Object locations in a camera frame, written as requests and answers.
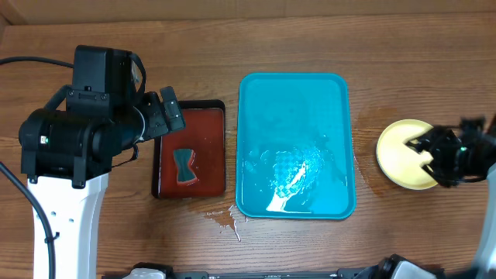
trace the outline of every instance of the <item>wooden table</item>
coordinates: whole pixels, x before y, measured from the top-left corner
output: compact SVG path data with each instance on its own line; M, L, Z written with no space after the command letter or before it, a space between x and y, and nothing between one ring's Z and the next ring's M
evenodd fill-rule
M496 15L486 13L13 26L0 56L72 61L79 44L132 50L145 64L148 90L172 85L179 99L220 98L227 106L225 197L152 198L153 143L142 144L138 161L110 175L99 274L140 261L210 272L335 270L373 265L392 253L454 271L467 267L477 248L486 184L408 191L380 172L374 148L395 120L457 124L462 115L492 117L495 26ZM238 87L245 75L261 71L332 72L348 83L357 207L347 220L246 222L231 208ZM19 177L25 177L19 126L70 82L63 67L0 67L0 158ZM30 278L31 208L6 179L0 184L0 276Z

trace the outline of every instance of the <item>yellow plate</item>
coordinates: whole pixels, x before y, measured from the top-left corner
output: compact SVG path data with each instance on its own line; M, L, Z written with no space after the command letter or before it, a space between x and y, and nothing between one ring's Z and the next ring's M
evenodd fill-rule
M422 135L432 126L415 119L404 119L389 125L377 142L377 161L382 171L394 183L412 190L425 190L437 182L420 166L432 161L429 152L418 154L405 143Z

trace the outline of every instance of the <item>blue tray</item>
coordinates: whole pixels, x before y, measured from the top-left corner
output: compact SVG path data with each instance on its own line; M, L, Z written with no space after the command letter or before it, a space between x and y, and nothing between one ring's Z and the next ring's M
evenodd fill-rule
M250 217L344 219L357 204L346 82L250 74L239 87L236 204Z

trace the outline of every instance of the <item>black cable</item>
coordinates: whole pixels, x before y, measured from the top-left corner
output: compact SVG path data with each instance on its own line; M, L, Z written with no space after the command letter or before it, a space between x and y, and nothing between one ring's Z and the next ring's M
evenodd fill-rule
M71 63L58 61L50 58L44 58L44 57L8 57L8 58L0 59L0 65L12 63L12 62L20 62L20 61L42 62L42 63L74 68L74 65Z
M33 193L31 193L31 191L24 186L24 184L19 181L19 179L17 179L17 177L2 162L0 162L0 171L2 171L2 173L19 189L19 191L24 194L36 211L36 214L40 217L41 224L45 230L45 242L48 245L48 278L55 279L55 246L53 244L52 229L48 223L48 218L45 215L45 211L42 209Z

